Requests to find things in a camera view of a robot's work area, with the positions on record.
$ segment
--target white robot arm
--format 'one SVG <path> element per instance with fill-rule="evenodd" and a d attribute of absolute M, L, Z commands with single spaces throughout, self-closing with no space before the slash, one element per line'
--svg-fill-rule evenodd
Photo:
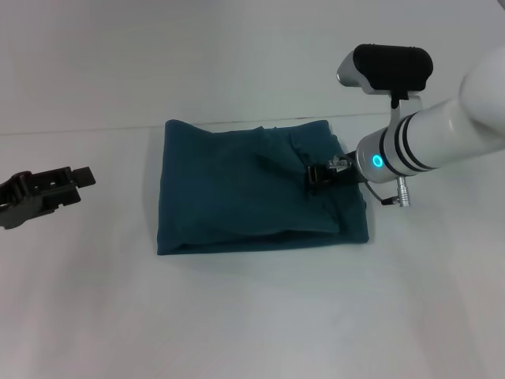
<path fill-rule="evenodd" d="M 505 47 L 470 70 L 457 97 L 422 110 L 416 93 L 431 72 L 422 49 L 360 45 L 337 73 L 345 86 L 391 95 L 390 125 L 364 137 L 349 157 L 362 182 L 396 179 L 401 206 L 410 204 L 405 177 L 505 148 Z"/>

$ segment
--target white background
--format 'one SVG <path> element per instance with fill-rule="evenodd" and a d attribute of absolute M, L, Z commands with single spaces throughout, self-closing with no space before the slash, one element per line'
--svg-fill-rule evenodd
<path fill-rule="evenodd" d="M 0 138 L 0 178 L 97 180 L 0 231 L 2 379 L 505 377 L 504 153 L 410 179 L 411 209 L 364 192 L 365 246 L 155 255 L 167 119 L 373 113 L 329 118 L 352 149 L 387 99 L 339 87 L 345 55 L 424 47 L 434 103 L 501 43 L 496 2 L 17 0 L 0 17 L 0 132 L 35 132 Z"/>

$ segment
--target black stripe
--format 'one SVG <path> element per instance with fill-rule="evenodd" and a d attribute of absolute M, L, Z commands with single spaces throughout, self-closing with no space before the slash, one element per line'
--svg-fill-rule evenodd
<path fill-rule="evenodd" d="M 407 155 L 409 156 L 409 158 L 411 158 L 411 160 L 416 164 L 418 165 L 419 167 L 422 167 L 424 168 L 425 170 L 435 170 L 435 167 L 430 167 L 430 166 L 426 166 L 425 164 L 419 162 L 419 159 L 417 159 L 414 154 L 412 153 L 412 150 L 410 150 L 410 146 L 409 146 L 409 142 L 408 142 L 408 138 L 407 138 L 407 129 L 409 128 L 409 123 L 410 123 L 410 120 L 412 119 L 412 117 L 415 115 L 412 114 L 409 119 L 406 121 L 406 124 L 405 126 L 403 126 L 403 134 L 402 134 L 402 139 L 403 139 L 403 147 L 405 148 L 405 151 L 407 153 Z"/>
<path fill-rule="evenodd" d="M 397 176 L 410 176 L 410 175 L 405 175 L 405 174 L 402 174 L 401 172 L 396 171 L 391 166 L 389 161 L 387 160 L 386 152 L 384 151 L 384 137 L 386 137 L 386 132 L 387 132 L 387 128 L 384 129 L 384 131 L 380 135 L 380 140 L 379 140 L 379 152 L 380 152 L 380 156 L 382 156 L 382 160 L 384 161 L 384 164 L 389 169 L 389 171 L 391 171 L 393 174 L 396 174 Z"/>
<path fill-rule="evenodd" d="M 412 116 L 413 116 L 413 114 L 407 118 L 404 118 L 397 126 L 397 128 L 395 130 L 395 150 L 396 150 L 396 154 L 398 155 L 398 158 L 402 161 L 403 164 L 405 164 L 405 166 L 408 169 L 410 169 L 412 171 L 416 171 L 416 172 L 425 172 L 425 170 L 421 170 L 421 169 L 413 166 L 412 164 L 410 164 L 410 162 L 407 159 L 405 159 L 405 156 L 403 155 L 402 150 L 400 149 L 400 129 L 402 128 L 403 123 L 407 123 L 407 124 L 409 123 Z"/>

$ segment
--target white table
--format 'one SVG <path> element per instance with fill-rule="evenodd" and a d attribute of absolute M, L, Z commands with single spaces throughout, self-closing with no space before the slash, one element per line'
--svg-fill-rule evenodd
<path fill-rule="evenodd" d="M 330 122 L 353 147 L 387 120 Z M 0 178 L 97 181 L 0 231 L 0 377 L 505 377 L 504 153 L 412 178 L 410 209 L 364 192 L 368 245 L 157 257 L 162 150 L 162 128 L 0 138 Z"/>

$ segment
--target folded towel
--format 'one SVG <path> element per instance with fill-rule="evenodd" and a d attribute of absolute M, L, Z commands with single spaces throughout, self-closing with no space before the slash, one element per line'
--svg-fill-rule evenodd
<path fill-rule="evenodd" d="M 167 122 L 158 255 L 367 242 L 357 185 L 305 190 L 305 167 L 335 154 L 327 121 L 228 133 Z"/>

